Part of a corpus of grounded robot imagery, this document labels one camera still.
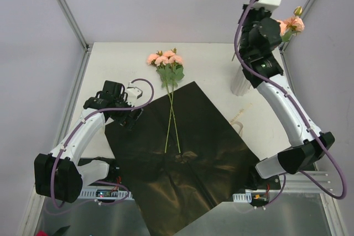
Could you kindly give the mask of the pink rose stem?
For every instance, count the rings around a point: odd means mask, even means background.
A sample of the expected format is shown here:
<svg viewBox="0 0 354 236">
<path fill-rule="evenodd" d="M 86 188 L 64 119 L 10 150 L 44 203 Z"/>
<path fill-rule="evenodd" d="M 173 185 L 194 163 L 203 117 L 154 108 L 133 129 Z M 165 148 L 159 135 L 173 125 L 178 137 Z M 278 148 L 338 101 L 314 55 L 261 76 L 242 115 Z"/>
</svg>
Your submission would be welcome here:
<svg viewBox="0 0 354 236">
<path fill-rule="evenodd" d="M 277 20 L 280 26 L 280 36 L 283 43 L 288 42 L 293 35 L 304 31 L 305 24 L 300 17 L 302 13 L 302 6 L 298 6 L 294 9 L 293 16 L 285 20 Z"/>
</svg>

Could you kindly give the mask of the pink rose bouquet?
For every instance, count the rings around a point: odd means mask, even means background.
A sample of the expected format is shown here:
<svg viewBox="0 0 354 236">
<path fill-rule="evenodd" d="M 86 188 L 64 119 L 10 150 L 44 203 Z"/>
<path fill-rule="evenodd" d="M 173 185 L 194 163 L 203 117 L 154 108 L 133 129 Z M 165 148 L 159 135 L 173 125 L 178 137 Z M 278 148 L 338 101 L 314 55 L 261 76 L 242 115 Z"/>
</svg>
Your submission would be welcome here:
<svg viewBox="0 0 354 236">
<path fill-rule="evenodd" d="M 173 104 L 174 91 L 185 76 L 183 58 L 177 54 L 176 48 L 167 51 L 159 50 L 155 54 L 150 54 L 147 57 L 147 64 L 155 67 L 156 72 L 160 77 L 162 88 L 165 88 L 167 91 L 167 96 L 170 103 L 164 152 L 166 153 L 168 149 L 169 135 L 171 131 L 171 125 L 173 124 L 178 154 L 180 155 L 182 152 L 179 142 L 179 134 Z"/>
</svg>

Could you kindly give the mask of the cream printed ribbon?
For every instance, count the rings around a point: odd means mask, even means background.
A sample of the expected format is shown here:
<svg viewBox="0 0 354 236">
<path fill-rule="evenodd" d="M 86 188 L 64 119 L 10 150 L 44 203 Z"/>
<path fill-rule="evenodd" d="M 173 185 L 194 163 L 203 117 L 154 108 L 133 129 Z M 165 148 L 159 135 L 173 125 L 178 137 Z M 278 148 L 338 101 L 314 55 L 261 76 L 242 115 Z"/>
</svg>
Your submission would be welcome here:
<svg viewBox="0 0 354 236">
<path fill-rule="evenodd" d="M 252 104 L 249 103 L 248 105 L 242 107 L 238 112 L 237 114 L 229 121 L 229 124 L 233 127 L 233 129 L 236 131 L 236 133 L 239 135 L 239 136 L 242 136 L 243 134 L 243 128 L 244 128 L 244 125 L 243 123 L 240 121 L 240 118 L 243 114 L 246 113 L 246 111 L 248 109 L 250 109 L 252 107 Z"/>
</svg>

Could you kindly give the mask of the black wrapping paper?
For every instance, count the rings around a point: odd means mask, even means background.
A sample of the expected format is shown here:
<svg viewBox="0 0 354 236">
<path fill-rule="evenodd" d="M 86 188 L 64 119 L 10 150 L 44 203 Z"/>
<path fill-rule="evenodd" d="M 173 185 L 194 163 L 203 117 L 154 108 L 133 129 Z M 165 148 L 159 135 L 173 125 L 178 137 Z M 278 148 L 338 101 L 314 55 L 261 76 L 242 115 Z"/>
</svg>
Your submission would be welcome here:
<svg viewBox="0 0 354 236">
<path fill-rule="evenodd" d="M 258 161 L 195 82 L 105 135 L 151 235 L 173 235 L 231 198 Z"/>
</svg>

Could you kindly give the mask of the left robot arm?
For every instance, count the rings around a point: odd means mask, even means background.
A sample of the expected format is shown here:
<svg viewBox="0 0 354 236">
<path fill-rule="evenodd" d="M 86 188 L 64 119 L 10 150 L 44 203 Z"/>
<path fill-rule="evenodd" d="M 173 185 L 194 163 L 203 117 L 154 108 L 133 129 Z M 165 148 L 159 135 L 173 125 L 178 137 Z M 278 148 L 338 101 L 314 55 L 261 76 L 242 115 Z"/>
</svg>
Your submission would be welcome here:
<svg viewBox="0 0 354 236">
<path fill-rule="evenodd" d="M 95 136 L 112 119 L 119 125 L 131 127 L 142 110 L 135 108 L 143 92 L 129 83 L 105 81 L 103 89 L 87 99 L 72 130 L 48 154 L 38 154 L 34 160 L 35 191 L 37 194 L 73 203 L 82 189 L 101 181 L 110 186 L 117 173 L 104 158 L 94 158 L 84 165 L 80 159 Z"/>
</svg>

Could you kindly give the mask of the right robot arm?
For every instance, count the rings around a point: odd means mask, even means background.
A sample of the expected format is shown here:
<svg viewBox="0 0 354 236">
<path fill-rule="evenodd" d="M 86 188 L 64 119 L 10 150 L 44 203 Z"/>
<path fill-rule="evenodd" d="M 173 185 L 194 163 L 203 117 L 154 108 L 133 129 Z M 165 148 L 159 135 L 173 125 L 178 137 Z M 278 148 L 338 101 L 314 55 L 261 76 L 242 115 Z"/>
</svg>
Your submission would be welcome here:
<svg viewBox="0 0 354 236">
<path fill-rule="evenodd" d="M 273 50 L 282 42 L 280 24 L 264 8 L 243 6 L 239 21 L 241 61 L 246 79 L 268 102 L 280 120 L 290 147 L 260 161 L 249 174 L 252 187 L 264 187 L 270 177 L 295 174 L 324 156 L 335 141 L 331 132 L 322 130 L 306 114 L 289 87 L 288 80 Z"/>
</svg>

